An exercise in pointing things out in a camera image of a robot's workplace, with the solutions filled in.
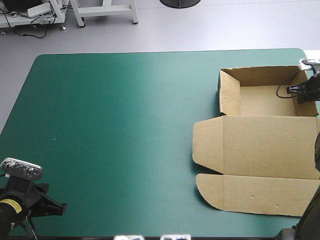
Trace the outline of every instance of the open cardboard box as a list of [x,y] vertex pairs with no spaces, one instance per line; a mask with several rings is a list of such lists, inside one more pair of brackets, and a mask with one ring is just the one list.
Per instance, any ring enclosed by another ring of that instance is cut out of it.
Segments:
[[[225,68],[220,71],[220,117],[193,128],[193,160],[221,173],[198,174],[196,184],[213,207],[301,216],[319,186],[314,144],[320,121],[314,101],[276,96],[297,66]],[[305,82],[304,71],[291,84]],[[287,85],[279,94],[287,95]]]

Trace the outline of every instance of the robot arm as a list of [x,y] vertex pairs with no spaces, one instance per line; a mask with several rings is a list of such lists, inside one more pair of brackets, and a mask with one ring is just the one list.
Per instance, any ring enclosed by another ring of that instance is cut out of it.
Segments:
[[[313,76],[306,82],[289,85],[288,94],[296,94],[298,103],[320,101],[320,61],[300,60],[301,70],[312,70]],[[320,133],[314,145],[315,168],[320,172]],[[319,240],[320,239],[320,187],[302,215],[299,223],[292,228],[282,229],[276,240]]]
[[0,239],[7,239],[16,226],[26,229],[24,220],[28,221],[34,238],[39,239],[32,218],[61,216],[67,204],[59,204],[46,195],[49,184],[34,183],[42,177],[41,166],[13,158],[6,158],[0,166],[9,177],[5,188],[0,188]]

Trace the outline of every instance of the gray floor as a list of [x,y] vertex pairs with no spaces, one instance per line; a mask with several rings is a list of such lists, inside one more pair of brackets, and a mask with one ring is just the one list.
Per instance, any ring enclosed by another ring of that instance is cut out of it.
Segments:
[[[44,39],[0,36],[0,131],[34,59],[41,54],[320,49],[320,0],[202,0],[186,9],[168,8],[159,0],[136,1],[139,24],[121,15],[87,18],[86,27],[79,28],[70,11],[66,32],[56,24]],[[96,0],[80,3],[98,4]]]

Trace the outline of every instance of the green table surface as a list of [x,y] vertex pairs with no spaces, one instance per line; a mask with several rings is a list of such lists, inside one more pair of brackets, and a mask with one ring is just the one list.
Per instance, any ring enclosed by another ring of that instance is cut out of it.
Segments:
[[64,216],[41,235],[270,237],[296,217],[226,212],[199,194],[194,123],[219,115],[219,69],[296,65],[300,49],[55,54],[36,58],[0,135],[43,167]]

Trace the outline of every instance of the black cable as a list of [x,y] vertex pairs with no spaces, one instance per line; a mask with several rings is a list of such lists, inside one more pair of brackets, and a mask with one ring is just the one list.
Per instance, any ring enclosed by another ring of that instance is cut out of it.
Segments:
[[280,84],[279,84],[279,86],[278,86],[278,88],[276,89],[276,92],[275,92],[275,94],[277,95],[277,97],[279,97],[279,98],[281,98],[281,99],[293,99],[293,98],[295,98],[295,97],[300,96],[299,94],[298,94],[298,95],[293,95],[293,96],[280,96],[280,95],[279,95],[279,90],[280,90],[281,86],[282,86],[288,79],[290,79],[293,75],[295,75],[295,74],[297,74],[297,73],[299,73],[299,72],[301,72],[300,69],[297,70],[297,71],[295,71],[294,73],[291,73],[287,78],[285,78],[282,82],[280,82]]
[[46,26],[45,32],[44,32],[44,35],[43,35],[43,36],[36,36],[36,35],[32,35],[32,34],[21,34],[20,36],[22,36],[22,37],[34,37],[34,38],[37,38],[37,39],[43,39],[43,38],[47,35],[47,32],[48,32],[49,27],[50,27],[52,24],[55,23],[56,18],[57,18],[57,16],[55,15],[53,22],[52,22],[52,23],[49,22],[48,26]]
[[50,25],[54,24],[55,21],[56,21],[56,18],[57,18],[57,15],[55,15],[53,22],[50,23],[51,20],[49,21],[49,24],[48,24],[48,26],[46,26],[46,29],[45,29],[45,32],[44,32],[44,35],[43,35],[43,36],[36,36],[36,35],[32,35],[32,34],[20,34],[20,33],[16,32],[16,31],[13,29],[13,27],[10,25],[9,20],[8,20],[8,18],[7,18],[8,12],[5,11],[5,10],[3,10],[2,8],[0,8],[0,10],[3,12],[4,17],[5,17],[5,20],[6,20],[6,22],[8,23],[8,26],[9,26],[9,28],[11,29],[11,31],[12,31],[13,33],[15,33],[16,35],[19,35],[19,36],[21,36],[21,37],[34,37],[34,38],[37,38],[37,39],[42,39],[42,38],[44,38],[44,37],[47,35],[47,32],[48,32],[48,29],[49,29]]

